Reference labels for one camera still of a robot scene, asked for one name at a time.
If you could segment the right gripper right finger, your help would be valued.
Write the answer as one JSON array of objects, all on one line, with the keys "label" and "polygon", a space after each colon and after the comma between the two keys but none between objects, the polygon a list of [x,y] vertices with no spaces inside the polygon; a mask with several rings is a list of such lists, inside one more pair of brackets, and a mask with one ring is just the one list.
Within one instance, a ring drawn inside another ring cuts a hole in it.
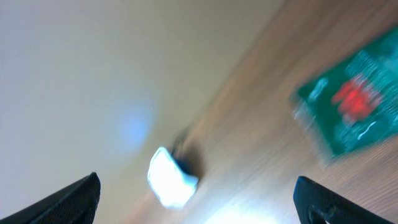
[{"label": "right gripper right finger", "polygon": [[299,220],[305,224],[390,224],[305,176],[298,177],[293,200]]}]

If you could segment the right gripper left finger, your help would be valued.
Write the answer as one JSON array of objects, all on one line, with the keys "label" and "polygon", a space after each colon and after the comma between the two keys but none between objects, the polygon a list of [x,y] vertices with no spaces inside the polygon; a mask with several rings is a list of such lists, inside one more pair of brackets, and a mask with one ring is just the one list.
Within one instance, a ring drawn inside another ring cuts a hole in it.
[{"label": "right gripper left finger", "polygon": [[101,182],[95,172],[37,203],[1,219],[1,224],[92,224],[100,202]]}]

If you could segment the green snack bag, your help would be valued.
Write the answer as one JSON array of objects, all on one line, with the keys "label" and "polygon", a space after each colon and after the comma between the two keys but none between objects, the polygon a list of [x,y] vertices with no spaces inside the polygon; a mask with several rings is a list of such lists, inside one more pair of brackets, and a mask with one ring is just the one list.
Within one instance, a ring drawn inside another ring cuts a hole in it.
[{"label": "green snack bag", "polygon": [[324,163],[397,136],[397,27],[299,86],[292,101]]}]

